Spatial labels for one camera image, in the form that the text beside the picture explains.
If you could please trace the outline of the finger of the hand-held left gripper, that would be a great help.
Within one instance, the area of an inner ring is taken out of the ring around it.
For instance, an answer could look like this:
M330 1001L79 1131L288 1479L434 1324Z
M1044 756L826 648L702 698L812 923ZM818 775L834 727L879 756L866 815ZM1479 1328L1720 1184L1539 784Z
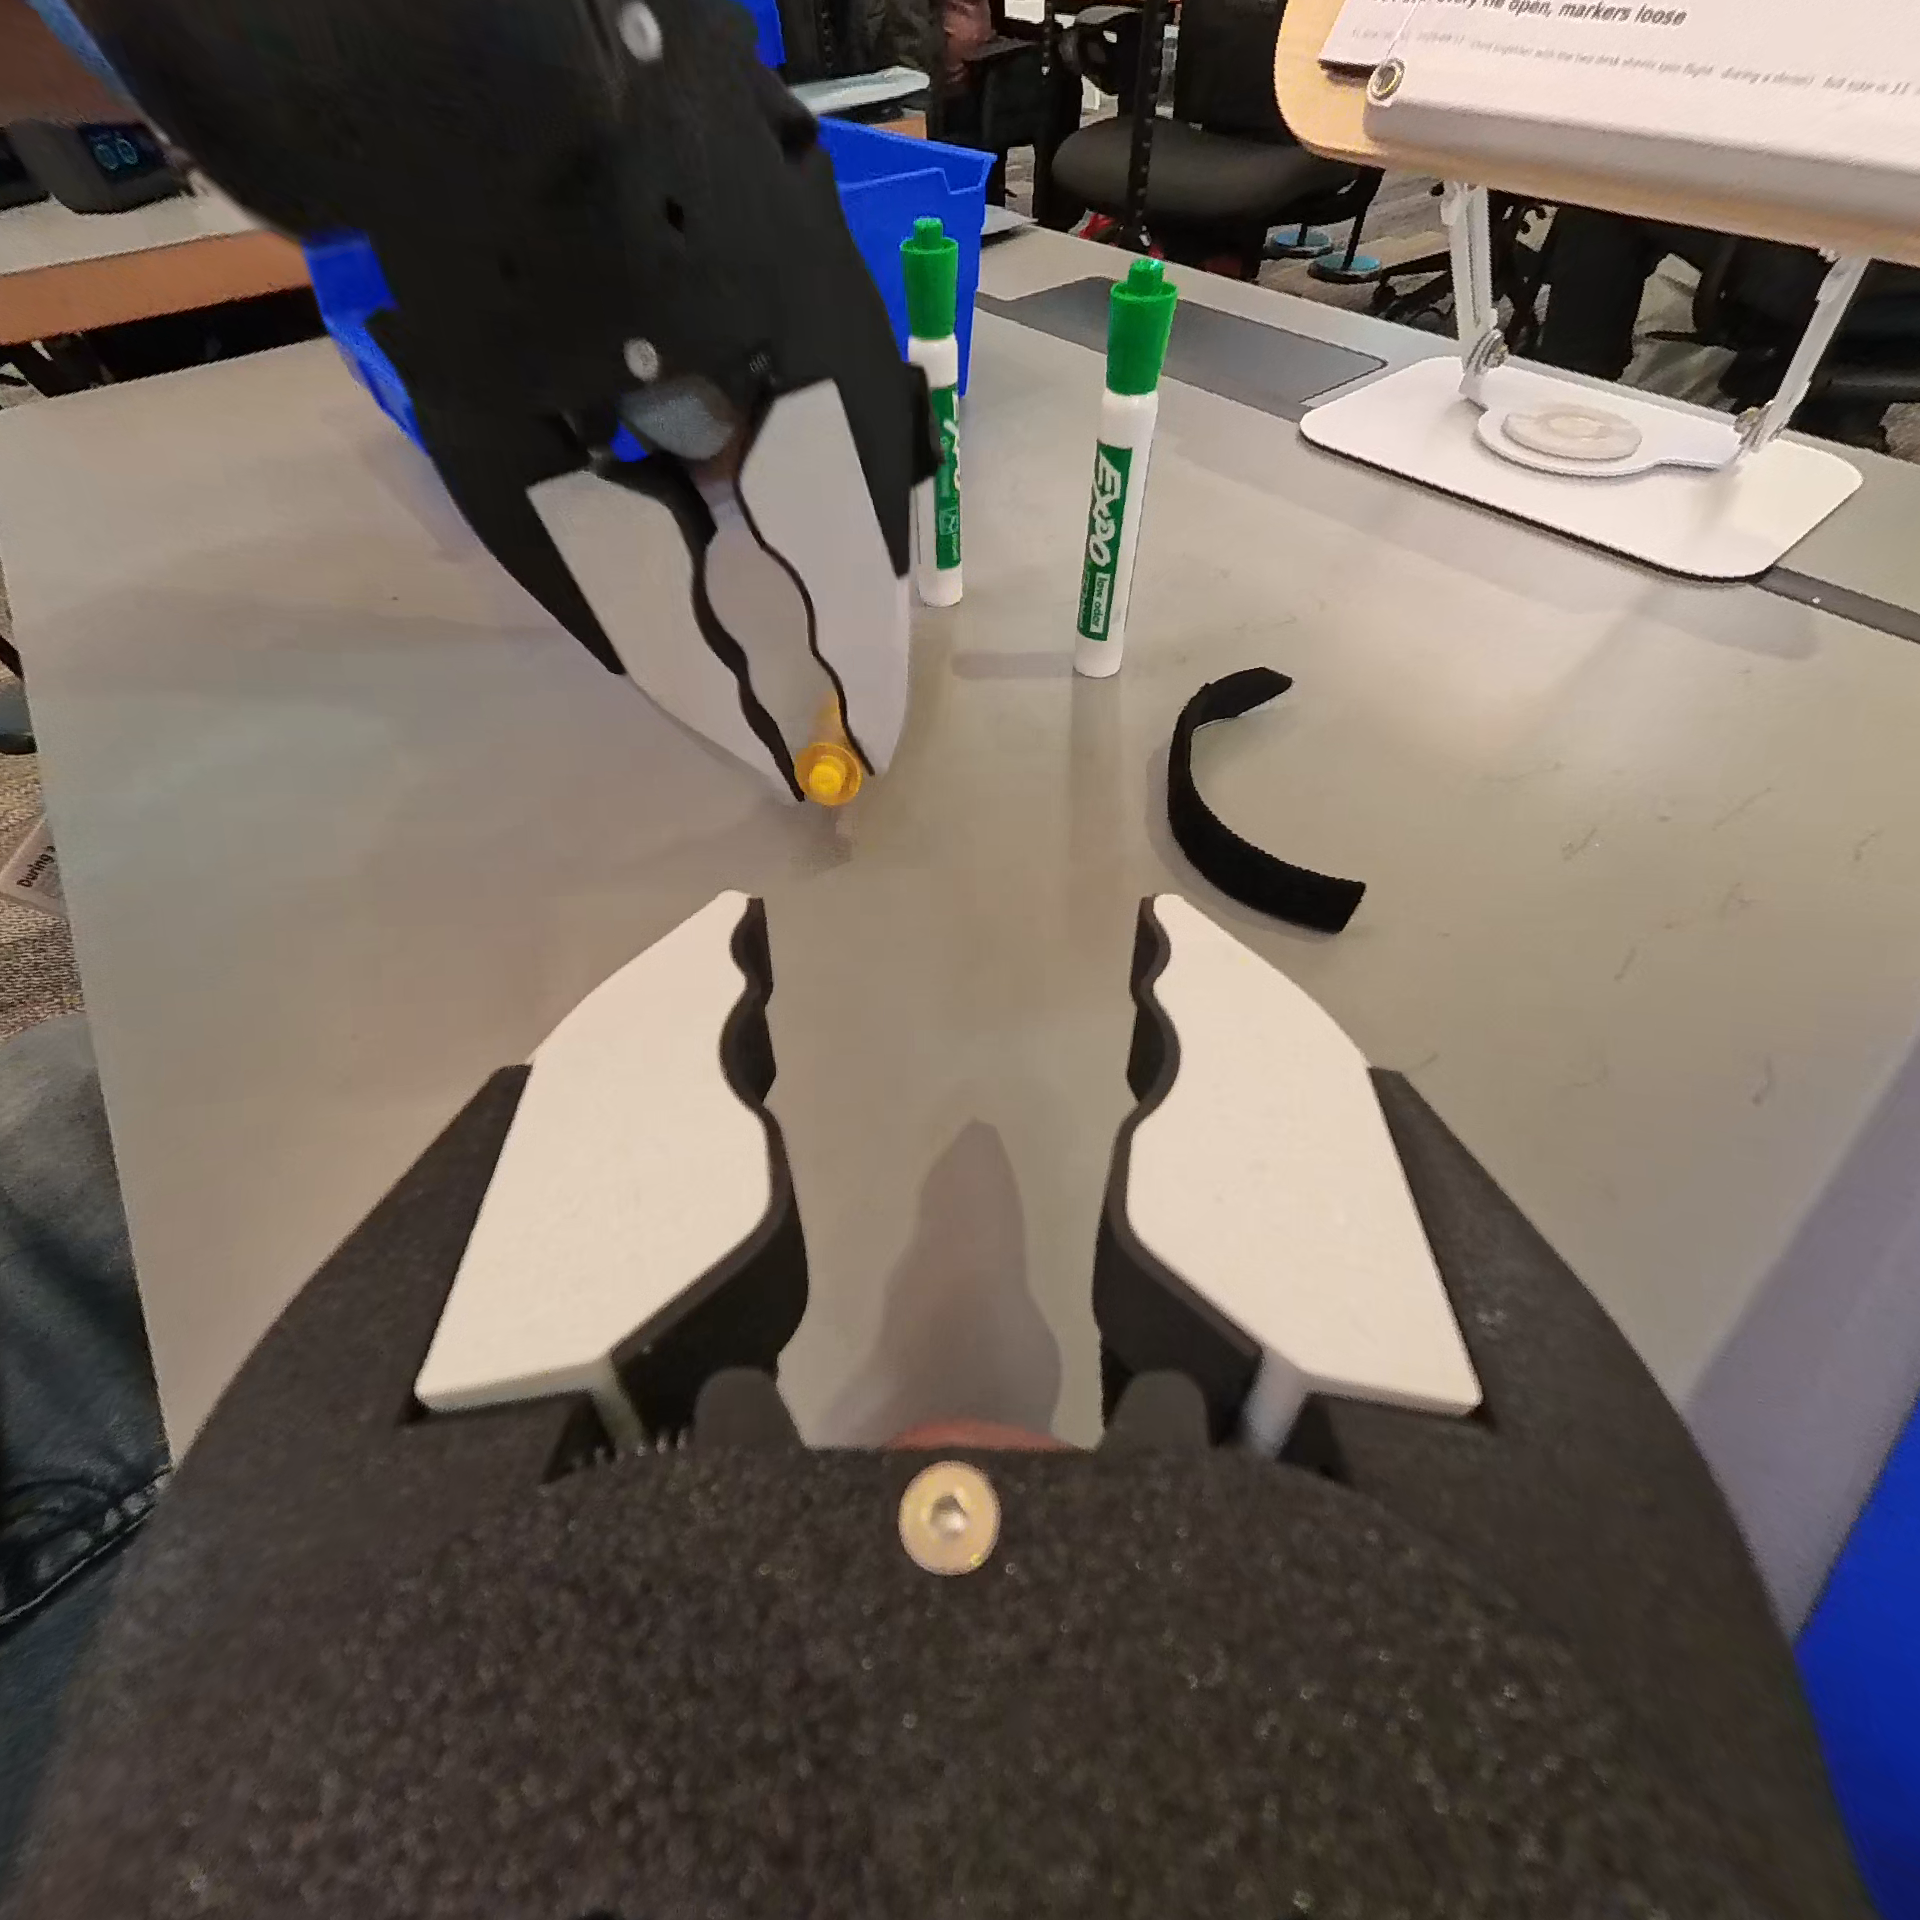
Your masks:
M835 381L770 401L733 491L762 547L802 590L808 648L835 689L851 749L885 775L910 698L910 591Z
M541 479L529 505L626 677L684 731L798 803L808 607L728 483L662 460Z

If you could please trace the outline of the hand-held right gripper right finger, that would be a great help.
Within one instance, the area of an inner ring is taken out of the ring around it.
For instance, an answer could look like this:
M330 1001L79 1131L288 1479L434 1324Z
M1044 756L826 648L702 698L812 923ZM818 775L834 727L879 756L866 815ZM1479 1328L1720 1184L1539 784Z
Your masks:
M1278 1456L1312 1399L1470 1420L1481 1383L1372 1066L1286 972L1139 900L1091 1261L1102 1420L1183 1379L1204 1443Z

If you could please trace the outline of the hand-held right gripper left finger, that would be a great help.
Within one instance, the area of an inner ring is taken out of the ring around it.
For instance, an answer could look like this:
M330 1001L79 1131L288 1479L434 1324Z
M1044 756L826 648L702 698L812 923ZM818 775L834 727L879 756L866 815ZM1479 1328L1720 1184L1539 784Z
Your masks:
M717 891L531 1052L414 1379L434 1415L586 1397L680 1436L709 1379L776 1375L808 1301L767 1095L760 897Z

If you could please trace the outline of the yellow highlighter marker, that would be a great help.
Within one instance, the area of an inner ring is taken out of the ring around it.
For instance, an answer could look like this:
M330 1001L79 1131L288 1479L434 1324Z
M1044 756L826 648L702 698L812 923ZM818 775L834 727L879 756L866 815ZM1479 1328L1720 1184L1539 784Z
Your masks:
M831 689L819 700L793 753L793 779L802 798L827 810L843 808L859 798L870 772L870 762L851 733L846 703Z

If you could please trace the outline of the green dry erase marker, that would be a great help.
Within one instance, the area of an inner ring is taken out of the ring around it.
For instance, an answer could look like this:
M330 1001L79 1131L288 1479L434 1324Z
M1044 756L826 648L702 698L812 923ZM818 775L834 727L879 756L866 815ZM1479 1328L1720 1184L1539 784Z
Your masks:
M907 361L922 372L934 458L913 491L913 568L924 605L963 598L960 476L957 241L935 216L920 216L900 245Z
M1073 603L1072 669L1085 679L1115 676L1124 660L1160 381L1178 299L1163 261L1149 253L1130 261L1107 298L1103 388Z

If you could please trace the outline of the blue plastic bin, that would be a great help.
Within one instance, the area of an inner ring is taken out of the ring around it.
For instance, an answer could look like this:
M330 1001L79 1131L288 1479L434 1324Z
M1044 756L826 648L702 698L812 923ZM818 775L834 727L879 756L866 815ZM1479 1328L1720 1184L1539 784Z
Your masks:
M944 233L955 241L954 335L957 389L966 391L990 155L843 118L822 119L819 144L831 166L846 223L885 304L898 343L907 339L902 243L920 219L939 219ZM362 233L347 233L303 243L302 258L321 324L347 372L396 429L421 448L414 401L389 355L372 335L372 316L391 302L372 243Z
M1917 1409L1796 1638L1844 1833L1871 1906L1917 1914Z

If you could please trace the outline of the grey desk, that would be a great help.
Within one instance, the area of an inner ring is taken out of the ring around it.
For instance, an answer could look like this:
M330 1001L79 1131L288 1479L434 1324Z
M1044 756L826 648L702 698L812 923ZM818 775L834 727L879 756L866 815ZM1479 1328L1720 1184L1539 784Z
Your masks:
M1111 276L987 252L963 599L840 813L544 618L323 342L4 416L4 571L168 1436L493 1068L765 900L806 1430L1097 1415L1139 900L1399 1071L1688 1411L1797 1626L1915 1396L1915 479L1696 588L1163 388L1069 661Z

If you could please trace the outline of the wooden-edged side table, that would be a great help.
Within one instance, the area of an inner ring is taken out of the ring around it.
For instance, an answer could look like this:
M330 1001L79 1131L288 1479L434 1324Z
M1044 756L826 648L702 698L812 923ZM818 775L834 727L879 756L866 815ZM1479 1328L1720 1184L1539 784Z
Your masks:
M307 290L302 249L209 182L116 212L2 212L2 342L86 333Z

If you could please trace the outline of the black charger with green display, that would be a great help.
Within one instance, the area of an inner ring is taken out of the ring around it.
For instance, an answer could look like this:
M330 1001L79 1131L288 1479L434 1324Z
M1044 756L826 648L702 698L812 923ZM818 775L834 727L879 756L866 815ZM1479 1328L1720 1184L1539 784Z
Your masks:
M8 125L8 140L33 182L72 214L132 212L190 192L141 121L24 118Z

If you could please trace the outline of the black tripod pole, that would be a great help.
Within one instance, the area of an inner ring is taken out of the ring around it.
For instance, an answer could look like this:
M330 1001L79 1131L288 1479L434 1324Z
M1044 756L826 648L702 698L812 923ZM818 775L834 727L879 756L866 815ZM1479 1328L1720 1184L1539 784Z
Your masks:
M1145 231L1149 158L1153 131L1160 118L1166 27L1173 11L1178 11L1178 3L1173 2L1138 3L1138 58L1130 115L1132 131L1127 134L1127 167L1124 178L1124 201L1118 238L1119 247L1132 253L1149 252L1149 239Z

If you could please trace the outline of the person's blue jeans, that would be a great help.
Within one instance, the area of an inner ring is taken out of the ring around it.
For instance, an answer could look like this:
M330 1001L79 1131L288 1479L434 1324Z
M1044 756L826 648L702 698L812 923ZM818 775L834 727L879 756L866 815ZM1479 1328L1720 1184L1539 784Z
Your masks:
M118 1560L172 1471L79 1014L2 1047L2 1779L24 1803Z

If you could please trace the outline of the wooden white book stand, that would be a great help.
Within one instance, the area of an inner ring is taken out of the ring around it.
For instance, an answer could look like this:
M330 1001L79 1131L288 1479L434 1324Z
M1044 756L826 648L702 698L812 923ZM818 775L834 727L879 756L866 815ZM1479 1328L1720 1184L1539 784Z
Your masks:
M1860 489L1792 442L1876 267L1915 267L1915 102L1407 48L1320 59L1341 3L1286 3L1278 108L1307 149L1437 179L1452 355L1320 403L1307 443L1696 582L1750 582ZM1531 364L1496 296L1494 194L1810 252L1778 389L1742 414Z

